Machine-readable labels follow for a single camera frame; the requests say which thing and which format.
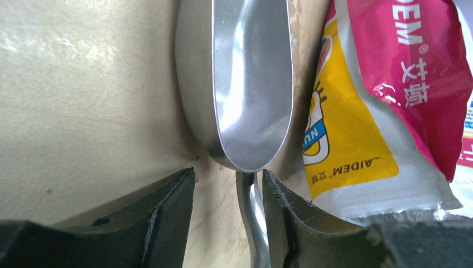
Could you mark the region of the pet food bag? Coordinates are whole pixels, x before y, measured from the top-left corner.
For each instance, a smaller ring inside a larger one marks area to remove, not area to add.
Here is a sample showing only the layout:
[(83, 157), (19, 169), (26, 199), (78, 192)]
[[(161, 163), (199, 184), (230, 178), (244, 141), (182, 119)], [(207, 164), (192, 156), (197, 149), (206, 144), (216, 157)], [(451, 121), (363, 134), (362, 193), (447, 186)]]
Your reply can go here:
[(303, 163), (312, 203), (361, 226), (445, 221), (472, 94), (457, 1), (331, 1)]

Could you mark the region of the silver metal scoop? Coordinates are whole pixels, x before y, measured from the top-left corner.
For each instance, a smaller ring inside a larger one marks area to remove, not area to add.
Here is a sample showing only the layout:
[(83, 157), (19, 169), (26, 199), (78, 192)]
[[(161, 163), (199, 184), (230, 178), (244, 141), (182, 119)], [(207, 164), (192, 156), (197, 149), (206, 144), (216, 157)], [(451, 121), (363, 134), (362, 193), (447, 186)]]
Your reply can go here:
[(235, 171), (251, 267), (270, 267), (257, 172), (277, 156), (293, 111), (287, 1), (181, 1), (175, 36), (187, 122), (220, 165)]

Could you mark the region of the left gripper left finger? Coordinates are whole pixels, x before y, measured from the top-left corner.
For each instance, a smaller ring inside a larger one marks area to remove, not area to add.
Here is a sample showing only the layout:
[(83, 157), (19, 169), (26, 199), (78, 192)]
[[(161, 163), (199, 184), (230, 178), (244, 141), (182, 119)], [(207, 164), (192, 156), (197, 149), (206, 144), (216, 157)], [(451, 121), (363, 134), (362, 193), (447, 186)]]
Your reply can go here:
[(181, 267), (195, 189), (193, 168), (86, 226), (1, 222), (2, 267)]

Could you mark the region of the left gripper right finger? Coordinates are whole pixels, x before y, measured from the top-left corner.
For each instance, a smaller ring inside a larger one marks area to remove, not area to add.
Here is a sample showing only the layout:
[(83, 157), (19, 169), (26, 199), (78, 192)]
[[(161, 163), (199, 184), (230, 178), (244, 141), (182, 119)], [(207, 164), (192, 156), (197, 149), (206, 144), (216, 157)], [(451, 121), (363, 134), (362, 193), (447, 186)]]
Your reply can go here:
[(472, 220), (357, 226), (263, 172), (273, 267), (471, 267)]

